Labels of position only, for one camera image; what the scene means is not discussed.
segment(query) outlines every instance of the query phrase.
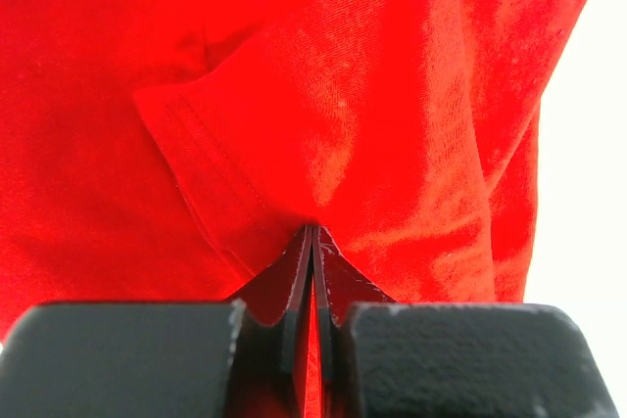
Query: stitching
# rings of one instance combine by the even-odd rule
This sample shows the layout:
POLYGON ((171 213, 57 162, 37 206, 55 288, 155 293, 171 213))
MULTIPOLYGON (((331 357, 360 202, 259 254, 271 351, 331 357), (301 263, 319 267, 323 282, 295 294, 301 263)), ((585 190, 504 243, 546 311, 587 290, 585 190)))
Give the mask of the stitching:
MULTIPOLYGON (((178 121, 178 123, 180 124, 181 127, 186 129, 185 123, 184 121, 181 119, 181 117, 169 106, 169 103, 166 103, 166 112, 170 115, 172 115, 172 117, 174 119, 176 119, 178 121)), ((187 135, 189 137, 191 137, 191 133, 187 130, 187 135)), ((194 143, 194 145, 200 150, 202 151, 202 149, 200 148, 200 146, 198 145, 198 143, 196 143, 193 139, 191 139, 191 141, 194 143)), ((228 181, 219 173, 217 173, 217 176, 226 183, 227 188, 229 188, 231 190, 231 193, 234 196, 234 200, 239 203, 239 206, 248 213, 248 215, 250 216, 250 212, 248 211, 248 209, 246 208, 246 206, 243 204, 243 202, 241 201, 240 198, 237 197, 237 194, 233 191, 233 188, 231 187, 231 185, 228 183, 228 181)), ((243 271, 245 271, 246 273, 249 273, 251 276, 254 276, 256 273, 251 269, 251 267, 245 263, 242 259, 239 258, 239 256, 235 255, 235 253, 229 249, 229 248, 225 248, 223 247, 220 243, 217 242, 216 237, 212 236, 209 231, 207 231, 206 227, 204 227, 205 223, 202 219, 202 217, 200 216, 200 214, 191 206, 192 203, 188 200, 188 198, 183 194, 183 199, 185 200, 186 205, 189 206, 189 210, 193 212, 193 217, 194 219, 197 220, 197 223, 202 224, 203 227, 201 228, 201 232, 203 233, 203 237, 207 240, 207 242, 209 243, 210 246, 213 246, 216 250, 224 250, 229 252, 230 254, 233 255, 233 258, 238 262, 238 264, 240 265, 240 268, 243 269, 243 271)))
MULTIPOLYGON (((237 165, 235 165, 233 163, 233 161, 231 160, 231 158, 228 156, 228 154, 224 151, 224 149, 219 145, 219 143, 217 142, 217 139, 214 137, 213 133, 210 131, 210 129, 205 125, 205 123, 201 120, 201 118, 198 116, 198 113, 196 112, 196 110, 194 109, 194 107, 192 107, 192 105, 181 95, 177 95, 178 100, 180 101, 180 103, 182 105, 185 105, 186 108, 191 112, 191 115, 196 119, 197 123, 203 128, 203 130, 205 131, 205 133, 207 134, 207 137, 209 139, 211 139, 213 146, 219 151, 220 155, 222 156, 222 158, 227 161, 230 166, 235 170, 235 173, 240 177, 240 179, 246 184, 246 186, 248 187, 248 189, 251 191, 251 193, 254 195, 255 199, 257 200, 258 205, 263 209, 263 211, 265 212, 265 214, 267 215, 267 218, 278 228, 282 229, 282 230, 287 230, 287 228, 281 223, 279 222, 275 217, 273 217, 270 213, 270 211, 267 209, 267 207, 265 206, 262 198, 260 197, 260 195, 258 194, 258 192, 255 190, 255 188, 253 187, 253 185, 251 184, 251 182, 243 175, 242 171, 237 167, 237 165)), ((170 111, 171 114, 175 115, 176 118, 178 119, 178 121, 180 122, 180 124, 187 130, 187 135, 190 138, 190 140, 196 145, 196 148, 201 151, 201 154, 205 156, 207 162, 209 163, 213 163, 211 161, 211 159, 209 157, 207 157, 207 155, 205 154, 205 152, 203 152, 203 147, 201 146, 201 144, 198 142, 197 139, 194 138, 193 133, 190 132, 188 126, 185 125, 184 120, 182 119, 182 117, 179 115, 179 113, 176 112, 176 110, 174 110, 172 108, 172 102, 168 102, 167 103, 167 107, 170 111)), ((226 186, 231 190, 231 193, 233 194, 233 196, 235 197, 235 199, 237 199, 237 201, 239 202, 240 206, 248 213, 249 216, 251 216, 251 218, 253 218, 252 213, 250 212, 250 210, 248 209, 247 205, 244 204, 244 202, 242 201, 242 199, 237 195, 235 189, 233 188, 233 185, 221 174, 218 173, 218 176, 225 182, 226 186)))

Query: clamp jaw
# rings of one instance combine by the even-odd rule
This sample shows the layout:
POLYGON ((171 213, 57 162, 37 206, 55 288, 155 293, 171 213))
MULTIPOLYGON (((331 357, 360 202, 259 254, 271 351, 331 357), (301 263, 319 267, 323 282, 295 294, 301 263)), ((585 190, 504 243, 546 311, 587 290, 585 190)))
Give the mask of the clamp jaw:
POLYGON ((307 226, 228 302, 31 309, 0 354, 0 417, 302 418, 312 312, 318 416, 618 416, 558 309, 398 304, 307 226))

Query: red t-shirt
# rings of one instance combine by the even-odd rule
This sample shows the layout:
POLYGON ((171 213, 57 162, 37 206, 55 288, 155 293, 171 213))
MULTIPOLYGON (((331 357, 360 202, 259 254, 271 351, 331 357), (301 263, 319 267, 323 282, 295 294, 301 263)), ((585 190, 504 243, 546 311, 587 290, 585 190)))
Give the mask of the red t-shirt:
POLYGON ((0 0, 0 337, 221 300, 313 222, 399 302, 519 302, 585 0, 0 0))

